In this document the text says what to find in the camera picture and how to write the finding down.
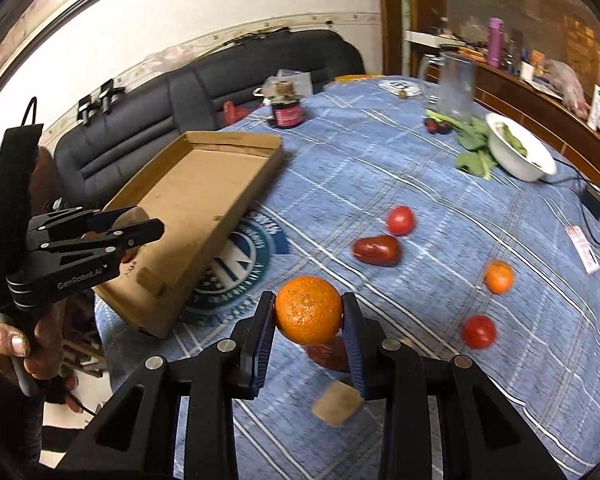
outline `paper tag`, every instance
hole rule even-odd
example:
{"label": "paper tag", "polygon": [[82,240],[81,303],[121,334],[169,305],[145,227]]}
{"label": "paper tag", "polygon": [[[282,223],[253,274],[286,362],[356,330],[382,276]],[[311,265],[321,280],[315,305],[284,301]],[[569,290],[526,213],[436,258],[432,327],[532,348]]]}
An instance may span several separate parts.
{"label": "paper tag", "polygon": [[596,272],[600,268],[600,264],[598,263],[598,259],[591,249],[591,244],[582,232],[582,229],[580,229],[580,227],[577,225],[569,226],[566,229],[569,238],[571,238],[571,241],[576,248],[576,251],[578,251],[578,256],[582,260],[587,274]]}

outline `blue tablecloth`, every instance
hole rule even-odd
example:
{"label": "blue tablecloth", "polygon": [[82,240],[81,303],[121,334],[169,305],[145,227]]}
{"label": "blue tablecloth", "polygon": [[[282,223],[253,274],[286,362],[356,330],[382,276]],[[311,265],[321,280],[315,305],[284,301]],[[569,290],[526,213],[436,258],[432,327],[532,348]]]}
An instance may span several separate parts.
{"label": "blue tablecloth", "polygon": [[[168,340],[130,332],[96,302],[113,386],[151,354],[179,359],[227,337],[263,290],[312,274],[355,291],[366,316],[421,354],[470,355],[568,478],[579,477],[600,460],[600,270],[586,274],[565,231],[582,225],[574,182],[528,184],[499,168],[486,181],[455,170],[462,148],[454,136],[428,134],[423,108],[377,83],[333,84],[305,99],[308,120],[291,130],[272,129],[264,108],[232,127],[282,136],[284,168],[240,222],[189,302],[187,323]],[[561,166],[555,178],[572,174]],[[352,241],[382,233],[386,213],[398,204],[417,216],[415,231],[400,239],[401,263],[382,268],[354,259]],[[588,218],[600,240],[600,222]],[[600,261],[600,249],[594,252]],[[481,283],[492,258],[516,273],[502,296]],[[467,348],[460,335],[475,314],[490,316],[498,330],[482,351]],[[346,425],[330,428],[311,408],[332,379],[276,334],[260,397],[235,403],[241,479],[376,478],[382,404],[366,403]],[[433,428],[432,467],[440,478]]]}

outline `human hand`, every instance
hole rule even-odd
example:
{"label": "human hand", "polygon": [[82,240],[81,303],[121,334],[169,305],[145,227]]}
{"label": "human hand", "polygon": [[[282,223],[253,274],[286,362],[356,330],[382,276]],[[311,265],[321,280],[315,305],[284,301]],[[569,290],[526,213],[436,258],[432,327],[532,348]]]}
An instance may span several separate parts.
{"label": "human hand", "polygon": [[24,357],[25,370],[34,378],[44,380],[55,377],[62,364],[62,320],[64,300],[54,303],[45,312],[34,330],[36,345],[31,344],[21,330],[0,323],[0,374],[13,384],[18,384],[11,365],[11,357]]}

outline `glass mug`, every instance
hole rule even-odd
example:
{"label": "glass mug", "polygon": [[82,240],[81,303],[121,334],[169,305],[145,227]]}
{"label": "glass mug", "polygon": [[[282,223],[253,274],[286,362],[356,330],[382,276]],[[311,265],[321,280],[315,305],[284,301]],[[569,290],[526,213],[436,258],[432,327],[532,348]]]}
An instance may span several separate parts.
{"label": "glass mug", "polygon": [[[440,67],[438,84],[426,81],[429,65]],[[457,121],[469,122],[475,92],[475,61],[455,52],[440,56],[425,55],[418,70],[422,103],[439,114]]]}

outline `screw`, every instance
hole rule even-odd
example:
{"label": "screw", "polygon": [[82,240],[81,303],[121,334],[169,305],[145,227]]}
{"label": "screw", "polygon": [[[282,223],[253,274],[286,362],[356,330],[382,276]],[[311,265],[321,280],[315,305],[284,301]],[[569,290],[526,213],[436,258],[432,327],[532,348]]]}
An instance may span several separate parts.
{"label": "screw", "polygon": [[397,339],[387,338],[382,341],[382,348],[388,350],[389,352],[395,352],[396,350],[399,350],[400,346],[401,343]]}
{"label": "screw", "polygon": [[149,357],[144,362],[144,366],[147,367],[149,370],[157,370],[162,366],[163,363],[163,358],[161,358],[159,355],[154,355],[153,357]]}
{"label": "screw", "polygon": [[218,350],[221,352],[230,352],[235,348],[235,341],[233,339],[222,339],[218,342]]}
{"label": "screw", "polygon": [[458,368],[464,368],[466,370],[467,368],[471,368],[471,365],[474,364],[474,362],[471,361],[471,358],[467,357],[466,355],[457,355],[454,357],[454,364]]}

